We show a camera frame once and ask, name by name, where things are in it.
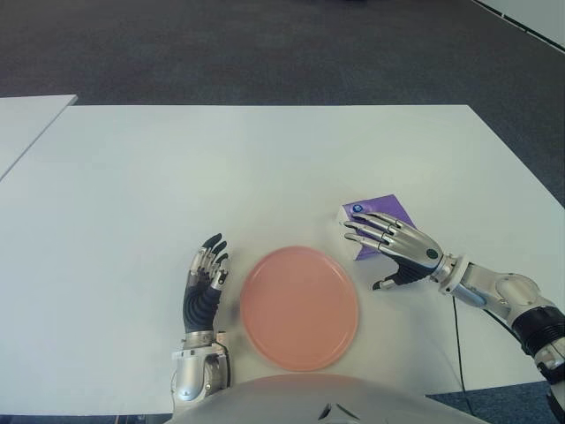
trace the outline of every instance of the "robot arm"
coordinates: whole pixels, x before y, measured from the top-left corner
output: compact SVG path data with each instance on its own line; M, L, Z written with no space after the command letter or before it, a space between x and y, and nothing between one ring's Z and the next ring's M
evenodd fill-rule
M356 230L345 238L379 250L398 263L398 271L373 289L389 289L429 276L440 292L480 307L506 321L526 354L551 384L548 401L562 420L565 409L565 316L541 296L526 276L499 274L469 262L467 257L444 254L422 231L382 213L353 214L343 223Z
M230 386L230 357L225 333L214 332L215 312L228 276L228 254L221 234L207 240L192 260L185 288L185 339L173 353L177 371L171 381L174 414Z

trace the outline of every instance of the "robotic finger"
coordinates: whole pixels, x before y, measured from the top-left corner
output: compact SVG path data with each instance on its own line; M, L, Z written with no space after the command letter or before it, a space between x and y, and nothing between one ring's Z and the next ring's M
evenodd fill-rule
M438 268L443 252L422 231L387 214L372 212L351 216L357 221L347 221L343 225L357 232L347 233L345 238L378 250L398 264L395 274L372 284L373 290L413 283Z

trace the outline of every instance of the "white wall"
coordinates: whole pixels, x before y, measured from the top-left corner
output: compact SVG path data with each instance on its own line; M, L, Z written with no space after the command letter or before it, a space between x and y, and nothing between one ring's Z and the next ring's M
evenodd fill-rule
M480 0L565 46L565 0Z

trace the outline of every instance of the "gray carpet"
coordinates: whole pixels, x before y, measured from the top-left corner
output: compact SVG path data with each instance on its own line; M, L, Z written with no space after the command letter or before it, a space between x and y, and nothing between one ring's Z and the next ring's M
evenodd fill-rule
M467 103L564 204L565 55L471 0L0 2L0 96Z

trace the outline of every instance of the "purple box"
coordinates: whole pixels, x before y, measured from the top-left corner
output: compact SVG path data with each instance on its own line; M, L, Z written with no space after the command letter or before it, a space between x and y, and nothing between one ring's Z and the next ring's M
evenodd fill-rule
M401 221L409 223L413 227L416 227L396 196L390 194L388 196L377 197L376 199L367 199L365 201L353 201L352 203L347 203L340 207L340 211L337 214L337 220L339 223L351 220L351 214L354 213L367 213L367 212L384 212L385 214L392 215ZM350 228L346 228L343 233L351 232ZM379 252L365 246L361 246L356 243L347 241L351 248L351 256L355 261L368 258L370 256L375 256L380 254Z

